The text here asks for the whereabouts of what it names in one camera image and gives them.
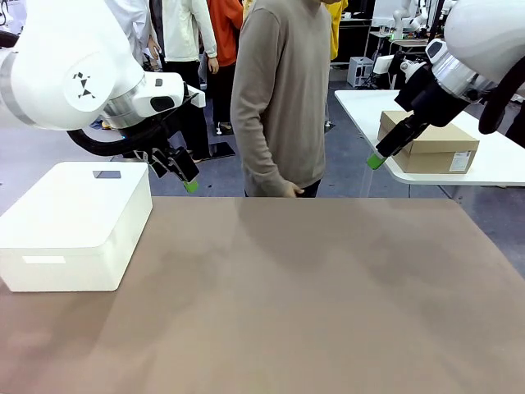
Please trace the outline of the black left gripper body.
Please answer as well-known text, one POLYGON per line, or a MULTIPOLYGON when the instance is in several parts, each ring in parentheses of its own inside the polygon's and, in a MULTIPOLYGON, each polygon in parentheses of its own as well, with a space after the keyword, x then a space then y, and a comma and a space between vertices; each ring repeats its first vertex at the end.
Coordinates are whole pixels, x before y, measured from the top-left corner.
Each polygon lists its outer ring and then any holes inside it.
POLYGON ((135 149, 127 150, 124 154, 150 152, 152 148, 162 149, 168 145, 168 140, 180 130, 181 122, 177 118, 148 118, 134 126, 122 130, 124 139, 148 132, 148 137, 135 149))

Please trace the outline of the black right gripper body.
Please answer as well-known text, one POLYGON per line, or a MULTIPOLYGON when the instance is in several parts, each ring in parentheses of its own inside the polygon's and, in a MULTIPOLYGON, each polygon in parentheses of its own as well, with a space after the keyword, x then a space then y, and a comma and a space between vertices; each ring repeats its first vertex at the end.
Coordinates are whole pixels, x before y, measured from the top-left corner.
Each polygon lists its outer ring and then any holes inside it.
POLYGON ((446 126, 463 111, 463 100, 441 88, 429 65, 406 80, 395 101, 432 126, 446 126))

